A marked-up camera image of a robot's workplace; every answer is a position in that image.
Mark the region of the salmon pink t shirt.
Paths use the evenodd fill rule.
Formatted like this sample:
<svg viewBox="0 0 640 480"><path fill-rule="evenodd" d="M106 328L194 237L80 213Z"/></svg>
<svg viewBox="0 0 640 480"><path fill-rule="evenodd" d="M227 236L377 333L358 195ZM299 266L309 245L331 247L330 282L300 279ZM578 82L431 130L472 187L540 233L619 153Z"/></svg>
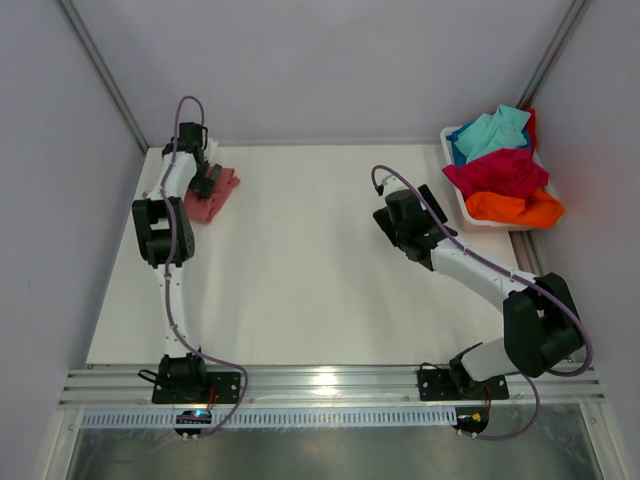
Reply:
<svg viewBox="0 0 640 480"><path fill-rule="evenodd" d="M235 170L222 167L221 174L209 198L201 198L189 187L184 197L184 207L188 218L199 224L207 225L219 213L232 191L240 185L240 179Z"/></svg>

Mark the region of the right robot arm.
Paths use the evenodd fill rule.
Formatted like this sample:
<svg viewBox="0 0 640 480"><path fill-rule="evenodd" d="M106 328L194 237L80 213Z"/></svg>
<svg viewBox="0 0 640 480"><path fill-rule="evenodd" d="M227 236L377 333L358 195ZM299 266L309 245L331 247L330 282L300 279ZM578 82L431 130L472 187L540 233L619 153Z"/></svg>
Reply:
<svg viewBox="0 0 640 480"><path fill-rule="evenodd" d="M500 338L473 345L452 358L448 385L471 397L512 373L537 378L587 343L564 279L535 276L474 257L426 185L417 191L385 178L376 192L385 200L373 218L391 244L422 267L450 277L483 297L502 315Z"/></svg>

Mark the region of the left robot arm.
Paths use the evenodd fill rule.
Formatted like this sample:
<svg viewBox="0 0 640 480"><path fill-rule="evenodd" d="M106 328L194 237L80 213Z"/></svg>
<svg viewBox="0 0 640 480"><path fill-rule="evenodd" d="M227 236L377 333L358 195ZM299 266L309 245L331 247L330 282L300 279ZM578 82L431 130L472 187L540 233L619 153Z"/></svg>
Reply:
<svg viewBox="0 0 640 480"><path fill-rule="evenodd" d="M193 194L211 198L221 167L207 158L208 130L195 122L178 125L162 150L162 170L147 196L132 203L141 257L153 269L166 316L165 351L158 371L143 370L154 383L156 404L204 403L211 392L201 350L196 347L184 293L184 273L195 254L195 236L184 204Z"/></svg>

